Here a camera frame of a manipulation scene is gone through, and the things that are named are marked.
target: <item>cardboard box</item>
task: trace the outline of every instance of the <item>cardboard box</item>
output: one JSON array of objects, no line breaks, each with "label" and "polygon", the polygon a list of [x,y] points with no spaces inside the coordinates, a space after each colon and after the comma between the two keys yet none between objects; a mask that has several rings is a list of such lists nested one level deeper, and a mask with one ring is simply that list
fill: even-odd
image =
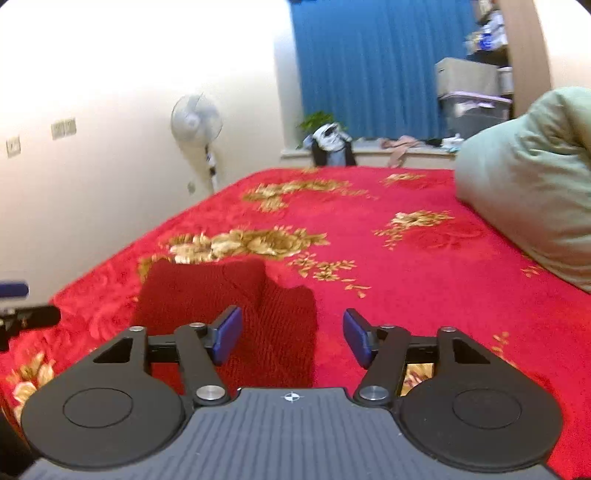
[{"label": "cardboard box", "polygon": [[496,65],[446,58],[436,64],[437,96],[452,92],[472,92],[499,96]]}]

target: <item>gray storage bin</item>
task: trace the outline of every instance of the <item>gray storage bin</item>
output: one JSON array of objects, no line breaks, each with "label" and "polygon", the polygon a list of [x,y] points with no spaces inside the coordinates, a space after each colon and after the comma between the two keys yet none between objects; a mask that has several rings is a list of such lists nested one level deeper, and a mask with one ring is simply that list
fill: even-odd
[{"label": "gray storage bin", "polygon": [[469,92],[453,92],[441,97],[450,137],[470,138],[509,120],[511,100]]}]

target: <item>crosshair logo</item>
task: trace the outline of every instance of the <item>crosshair logo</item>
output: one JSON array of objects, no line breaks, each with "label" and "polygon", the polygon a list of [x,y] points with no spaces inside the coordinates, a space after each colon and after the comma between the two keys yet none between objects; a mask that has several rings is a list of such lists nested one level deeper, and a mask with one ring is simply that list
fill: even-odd
[{"label": "crosshair logo", "polygon": [[301,395],[298,395],[295,392],[289,392],[287,395],[285,395],[282,398],[283,398],[283,400],[287,400],[289,403],[293,403],[293,402],[298,401],[299,399],[304,398],[304,397],[302,397]]}]

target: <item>red knitted sweater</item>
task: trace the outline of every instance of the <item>red knitted sweater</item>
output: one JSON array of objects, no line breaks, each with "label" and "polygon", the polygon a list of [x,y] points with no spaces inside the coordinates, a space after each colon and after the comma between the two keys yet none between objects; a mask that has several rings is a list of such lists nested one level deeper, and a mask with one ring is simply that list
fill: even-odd
[{"label": "red knitted sweater", "polygon": [[[228,388],[312,387],[314,295],[305,287],[278,286],[260,260],[157,262],[139,296],[134,324],[146,326],[150,335],[166,335],[186,323],[212,323],[229,305],[242,309],[243,331],[227,363],[218,369]],[[152,373],[180,390],[176,365],[155,364]]]}]

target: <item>bed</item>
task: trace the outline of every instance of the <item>bed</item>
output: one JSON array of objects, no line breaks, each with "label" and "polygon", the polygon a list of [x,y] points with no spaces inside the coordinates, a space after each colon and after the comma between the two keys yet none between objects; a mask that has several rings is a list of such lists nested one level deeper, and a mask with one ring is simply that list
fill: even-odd
[{"label": "bed", "polygon": [[[258,240],[214,251],[216,238],[232,231]],[[195,247],[202,234],[209,247]],[[22,333],[0,356],[10,409],[18,416],[36,389],[131,324],[155,261],[225,262],[235,254],[263,258],[284,287],[313,290],[315,386],[351,389],[363,376],[342,335],[346,308],[414,335],[453,325],[556,396],[564,431],[550,465],[565,478],[591,475],[591,297],[458,202],[447,170],[278,169],[231,185],[53,298],[61,323]],[[406,386],[428,375],[417,367]]]}]

